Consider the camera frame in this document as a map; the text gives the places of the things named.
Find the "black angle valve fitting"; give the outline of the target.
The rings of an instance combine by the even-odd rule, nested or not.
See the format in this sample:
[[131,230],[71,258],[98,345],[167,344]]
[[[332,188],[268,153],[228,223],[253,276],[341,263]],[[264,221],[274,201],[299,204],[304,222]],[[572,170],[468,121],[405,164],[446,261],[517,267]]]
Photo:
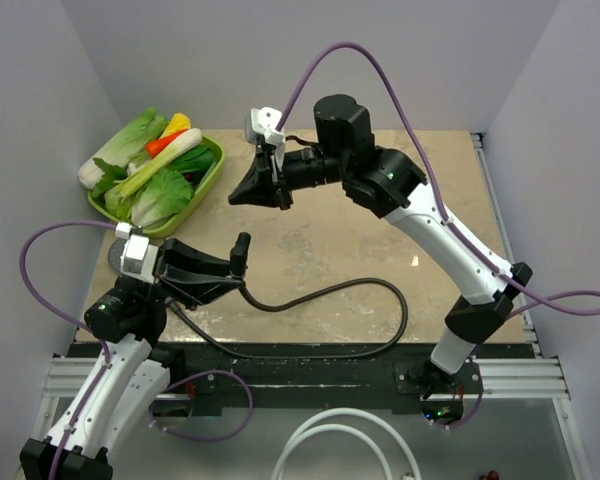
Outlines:
[[230,273],[234,277],[242,278],[247,270],[248,254],[251,243],[251,235],[241,232],[230,251]]

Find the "grey shower head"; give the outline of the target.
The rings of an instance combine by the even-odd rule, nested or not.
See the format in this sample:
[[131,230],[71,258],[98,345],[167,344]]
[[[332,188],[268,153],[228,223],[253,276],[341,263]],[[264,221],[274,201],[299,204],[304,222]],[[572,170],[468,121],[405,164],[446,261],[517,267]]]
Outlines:
[[122,267],[122,256],[125,249],[126,241],[124,239],[117,238],[110,245],[106,259],[111,270],[116,274],[121,274]]

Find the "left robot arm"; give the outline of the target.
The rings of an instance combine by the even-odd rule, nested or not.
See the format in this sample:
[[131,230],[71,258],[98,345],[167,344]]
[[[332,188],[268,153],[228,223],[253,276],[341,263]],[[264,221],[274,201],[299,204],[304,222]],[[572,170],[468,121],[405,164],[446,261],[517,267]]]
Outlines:
[[120,234],[120,274],[84,314],[101,351],[64,415],[20,452],[27,479],[110,479],[112,461],[163,391],[187,380],[184,357],[159,347],[170,307],[193,309],[244,286],[251,237],[241,233],[226,260],[170,238],[155,245]]

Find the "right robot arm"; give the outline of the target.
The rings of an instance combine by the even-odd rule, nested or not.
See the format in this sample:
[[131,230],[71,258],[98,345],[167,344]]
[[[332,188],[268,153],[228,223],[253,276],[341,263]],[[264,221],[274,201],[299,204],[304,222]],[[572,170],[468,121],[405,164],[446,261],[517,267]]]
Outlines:
[[533,271],[493,253],[461,221],[444,218],[425,173],[401,151],[376,144],[369,112],[353,97],[324,97],[313,112],[316,142],[288,152],[277,127],[281,112],[251,109],[244,132],[256,153],[229,202],[286,210],[294,191],[339,183],[355,204],[414,240],[460,290],[425,366],[428,386],[449,392],[465,359],[511,314]]

